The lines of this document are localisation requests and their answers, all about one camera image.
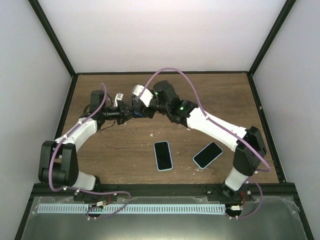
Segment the blue phone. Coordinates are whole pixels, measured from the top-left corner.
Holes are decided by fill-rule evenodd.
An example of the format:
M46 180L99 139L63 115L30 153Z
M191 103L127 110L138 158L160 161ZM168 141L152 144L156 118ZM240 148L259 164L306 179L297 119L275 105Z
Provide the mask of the blue phone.
M137 109L133 111L135 118L145 118L145 116Z

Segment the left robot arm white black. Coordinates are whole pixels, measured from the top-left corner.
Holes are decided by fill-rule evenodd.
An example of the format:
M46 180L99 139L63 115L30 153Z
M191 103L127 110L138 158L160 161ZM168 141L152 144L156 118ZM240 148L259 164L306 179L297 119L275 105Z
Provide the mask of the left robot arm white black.
M91 202L101 198L99 177L80 171L77 153L105 121L120 125L134 117L134 108L122 101L121 93L116 95L110 106L106 106L108 96L102 90L93 91L90 104L86 107L89 112L84 112L64 135L42 144L38 179L49 184L54 192L71 188L77 192L84 190L85 197Z

